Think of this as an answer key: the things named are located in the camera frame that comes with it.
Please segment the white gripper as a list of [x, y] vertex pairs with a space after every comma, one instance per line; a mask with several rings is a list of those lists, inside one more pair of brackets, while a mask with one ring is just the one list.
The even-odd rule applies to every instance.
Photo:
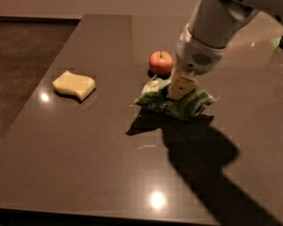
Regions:
[[186, 24], [176, 44], [176, 69], [171, 73], [167, 97], [178, 101], [197, 86], [195, 75], [211, 72], [223, 58], [225, 47], [197, 39]]

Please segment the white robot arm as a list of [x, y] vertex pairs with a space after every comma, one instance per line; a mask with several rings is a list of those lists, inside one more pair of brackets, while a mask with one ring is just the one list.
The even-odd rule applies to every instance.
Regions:
[[234, 35], [260, 11], [283, 25], [283, 0], [200, 0], [176, 46], [168, 97], [177, 101], [190, 93], [195, 77], [213, 70]]

